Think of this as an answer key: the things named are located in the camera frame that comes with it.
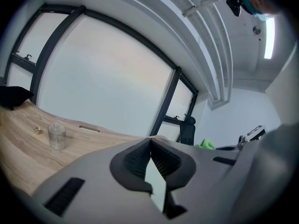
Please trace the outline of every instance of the chair backrest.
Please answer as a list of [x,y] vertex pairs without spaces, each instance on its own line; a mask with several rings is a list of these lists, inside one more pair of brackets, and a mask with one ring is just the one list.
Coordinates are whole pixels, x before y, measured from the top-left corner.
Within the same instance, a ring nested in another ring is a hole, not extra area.
[[187,115],[185,120],[180,123],[179,128],[182,144],[194,145],[195,123],[195,118]]

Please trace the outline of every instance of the green cloth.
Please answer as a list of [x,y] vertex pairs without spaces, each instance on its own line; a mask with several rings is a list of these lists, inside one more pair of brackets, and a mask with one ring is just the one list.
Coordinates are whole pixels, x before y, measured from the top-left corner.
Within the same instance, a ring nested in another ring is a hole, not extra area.
[[195,147],[215,149],[213,143],[209,139],[204,139],[200,145],[194,145]]

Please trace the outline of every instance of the clear glass bottle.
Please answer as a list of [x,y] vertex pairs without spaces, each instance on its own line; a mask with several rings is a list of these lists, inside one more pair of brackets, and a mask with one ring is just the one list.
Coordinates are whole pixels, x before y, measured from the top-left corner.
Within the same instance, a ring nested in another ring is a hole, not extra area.
[[63,150],[66,146],[66,129],[59,122],[54,122],[48,127],[50,146],[55,150]]

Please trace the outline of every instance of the ceiling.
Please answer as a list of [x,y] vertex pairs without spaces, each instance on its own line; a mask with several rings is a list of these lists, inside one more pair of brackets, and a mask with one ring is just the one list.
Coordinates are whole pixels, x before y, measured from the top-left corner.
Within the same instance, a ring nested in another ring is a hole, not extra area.
[[[275,17],[275,43],[272,59],[264,59],[266,25],[256,17],[241,11],[234,16],[226,0],[215,3],[225,23],[234,63],[235,88],[264,92],[280,72],[295,45],[296,38],[285,17]],[[262,32],[255,35],[252,28],[258,25]]]

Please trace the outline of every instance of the wooden tabletop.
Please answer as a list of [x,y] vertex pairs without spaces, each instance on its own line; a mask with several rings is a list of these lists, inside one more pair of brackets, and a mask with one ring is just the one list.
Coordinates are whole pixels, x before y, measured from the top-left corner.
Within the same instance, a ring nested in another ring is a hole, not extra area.
[[[62,151],[49,145],[48,126],[54,121],[66,127],[67,147]],[[35,126],[41,128],[40,135],[34,133]],[[30,101],[13,111],[0,107],[0,165],[9,181],[29,195],[76,158],[136,139],[140,137],[51,115]]]

